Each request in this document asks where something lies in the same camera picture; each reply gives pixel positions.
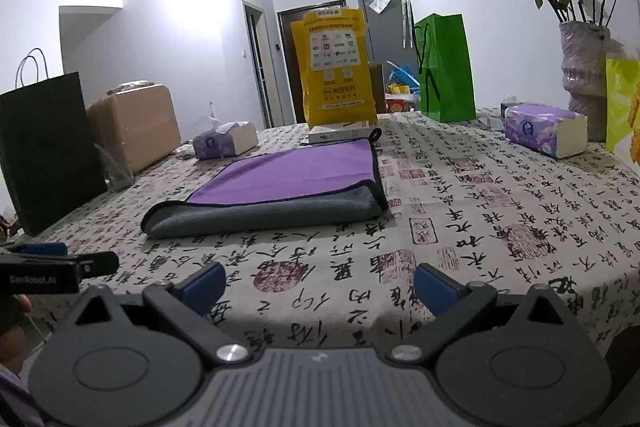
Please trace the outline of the person's left hand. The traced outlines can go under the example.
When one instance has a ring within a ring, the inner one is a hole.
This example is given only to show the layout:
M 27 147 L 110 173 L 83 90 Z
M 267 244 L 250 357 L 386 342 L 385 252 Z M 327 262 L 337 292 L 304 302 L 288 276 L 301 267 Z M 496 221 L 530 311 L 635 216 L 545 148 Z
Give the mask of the person's left hand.
M 15 325 L 0 339 L 1 364 L 14 374 L 21 373 L 26 355 L 28 355 L 28 341 L 24 329 Z

